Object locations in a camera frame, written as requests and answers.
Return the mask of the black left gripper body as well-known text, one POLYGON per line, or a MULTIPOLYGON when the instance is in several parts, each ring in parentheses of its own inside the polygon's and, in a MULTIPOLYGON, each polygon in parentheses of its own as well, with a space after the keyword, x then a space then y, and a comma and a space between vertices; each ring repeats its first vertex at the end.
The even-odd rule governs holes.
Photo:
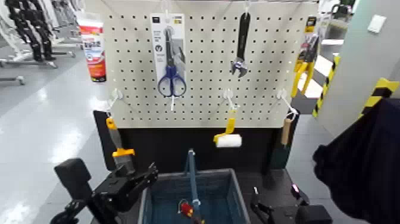
POLYGON ((135 187, 135 175, 111 173, 95 189, 95 194, 100 195, 113 210, 127 212, 136 204, 143 190, 135 187))

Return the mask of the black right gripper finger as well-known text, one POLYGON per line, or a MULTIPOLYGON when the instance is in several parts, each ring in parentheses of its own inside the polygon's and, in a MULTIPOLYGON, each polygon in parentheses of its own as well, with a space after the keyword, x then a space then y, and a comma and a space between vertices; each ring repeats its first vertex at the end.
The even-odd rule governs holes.
POLYGON ((252 211, 258 216, 265 216, 265 215, 268 216, 270 213, 269 208, 261 202, 260 194, 256 186, 253 187, 250 207, 252 211))
POLYGON ((291 185, 290 191, 291 191, 292 195, 295 197, 297 205, 308 206, 310 204, 309 197, 306 195, 306 193, 304 191, 302 191, 298 187, 298 185, 293 183, 291 185))

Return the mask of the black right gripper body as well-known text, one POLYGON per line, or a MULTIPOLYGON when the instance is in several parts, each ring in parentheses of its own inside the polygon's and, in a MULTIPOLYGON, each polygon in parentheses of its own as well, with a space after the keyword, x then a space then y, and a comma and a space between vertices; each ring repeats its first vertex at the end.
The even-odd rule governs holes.
POLYGON ((270 207, 269 221, 274 224, 332 224, 322 205, 270 207))

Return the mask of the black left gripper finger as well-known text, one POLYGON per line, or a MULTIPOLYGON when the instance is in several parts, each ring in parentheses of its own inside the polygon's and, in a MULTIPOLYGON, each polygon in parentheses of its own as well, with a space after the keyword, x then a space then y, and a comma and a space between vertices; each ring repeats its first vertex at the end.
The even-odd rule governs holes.
POLYGON ((147 187, 142 191, 137 203, 139 207, 142 207, 146 206, 150 202, 150 200, 151 200, 151 188, 147 187))
POLYGON ((158 179, 158 169, 155 162, 151 163, 147 171, 135 174, 135 187, 145 189, 152 186, 158 179))

